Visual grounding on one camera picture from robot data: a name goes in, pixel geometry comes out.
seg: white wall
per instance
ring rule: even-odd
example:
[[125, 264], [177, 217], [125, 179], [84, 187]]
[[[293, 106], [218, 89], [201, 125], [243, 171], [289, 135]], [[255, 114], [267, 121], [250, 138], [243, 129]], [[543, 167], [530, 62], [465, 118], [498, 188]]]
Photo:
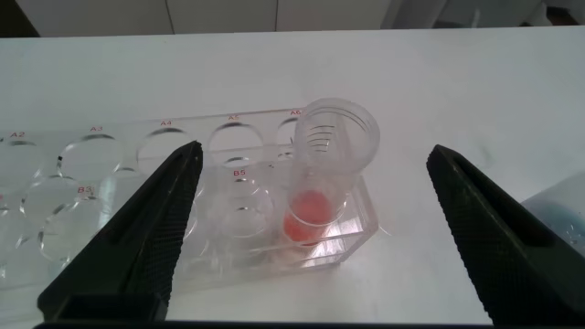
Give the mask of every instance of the white wall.
[[172, 34], [165, 0], [17, 2], [42, 37]]
[[478, 27], [518, 27], [540, 3], [541, 0], [450, 0], [439, 20], [468, 27], [478, 9]]
[[269, 32], [277, 0], [168, 0], [175, 33]]
[[380, 29], [391, 0], [279, 0], [278, 31]]

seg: pink liquid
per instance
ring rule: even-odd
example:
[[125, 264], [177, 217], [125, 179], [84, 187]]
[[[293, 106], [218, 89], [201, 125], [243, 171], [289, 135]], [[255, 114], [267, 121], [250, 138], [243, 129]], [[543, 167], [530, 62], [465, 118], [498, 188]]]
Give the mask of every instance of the pink liquid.
[[295, 197], [284, 215], [284, 233], [295, 242], [319, 239], [333, 219], [331, 203], [323, 193], [308, 190]]

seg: plastic cup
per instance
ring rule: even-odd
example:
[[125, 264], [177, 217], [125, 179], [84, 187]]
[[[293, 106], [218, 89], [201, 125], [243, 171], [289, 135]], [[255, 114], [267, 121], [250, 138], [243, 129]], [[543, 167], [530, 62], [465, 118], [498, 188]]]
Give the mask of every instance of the plastic cup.
[[340, 217], [356, 179], [376, 155], [379, 139], [376, 120], [353, 102], [323, 99], [303, 110], [294, 132], [283, 221], [290, 240], [319, 239]]

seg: rack hole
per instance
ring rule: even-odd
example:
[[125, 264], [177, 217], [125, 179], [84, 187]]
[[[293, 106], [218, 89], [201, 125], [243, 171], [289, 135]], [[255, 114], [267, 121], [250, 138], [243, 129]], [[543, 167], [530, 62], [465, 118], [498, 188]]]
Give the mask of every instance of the rack hole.
[[164, 128], [150, 133], [144, 138], [136, 155], [138, 169], [144, 174], [152, 174], [172, 152], [192, 141], [189, 135], [176, 128]]

